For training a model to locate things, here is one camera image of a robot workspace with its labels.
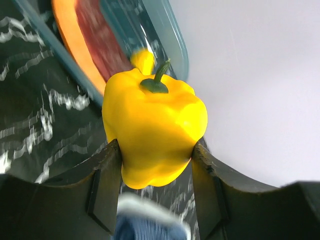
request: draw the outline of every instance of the bell pepper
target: bell pepper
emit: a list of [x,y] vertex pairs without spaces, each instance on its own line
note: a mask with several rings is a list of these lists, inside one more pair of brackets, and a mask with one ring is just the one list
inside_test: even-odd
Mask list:
[[[102,105],[107,140],[117,139],[122,179],[132,189],[174,181],[187,167],[208,123],[206,106],[193,88],[164,74],[170,60],[156,74],[144,75],[144,61],[138,58],[139,54],[131,63],[139,68],[108,80]],[[150,68],[150,58],[146,62]]]

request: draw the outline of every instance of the marble countertop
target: marble countertop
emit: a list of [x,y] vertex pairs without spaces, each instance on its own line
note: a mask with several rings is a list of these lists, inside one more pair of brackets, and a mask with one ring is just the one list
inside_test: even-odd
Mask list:
[[[57,34],[48,5],[40,12]],[[0,1],[0,174],[41,183],[106,144],[101,110],[71,79],[10,0]],[[191,166],[171,184],[132,190],[167,207],[199,239]]]

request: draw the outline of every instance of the white surface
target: white surface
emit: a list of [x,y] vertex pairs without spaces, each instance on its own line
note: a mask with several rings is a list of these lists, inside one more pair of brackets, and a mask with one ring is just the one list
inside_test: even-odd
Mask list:
[[215,157],[258,181],[320,181],[320,1],[170,0]]
[[186,222],[168,209],[147,198],[139,197],[133,193],[122,193],[119,196],[117,206],[117,214],[120,213],[143,216],[165,226],[171,226],[172,224],[182,225],[186,233],[186,239],[191,240],[190,226]]

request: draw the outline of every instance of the red object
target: red object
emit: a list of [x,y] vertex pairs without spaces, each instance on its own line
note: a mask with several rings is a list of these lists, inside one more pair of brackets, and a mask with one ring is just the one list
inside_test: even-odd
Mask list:
[[107,82],[116,73],[132,70],[100,11],[99,0],[78,0],[75,12],[86,46],[104,80]]

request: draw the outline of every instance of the pepper stem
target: pepper stem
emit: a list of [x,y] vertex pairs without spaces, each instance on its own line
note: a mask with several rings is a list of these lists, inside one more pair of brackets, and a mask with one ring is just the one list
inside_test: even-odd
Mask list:
[[154,79],[147,78],[140,82],[140,85],[154,94],[167,94],[169,90],[166,85],[161,82],[162,76],[170,67],[170,58],[162,63],[155,73]]

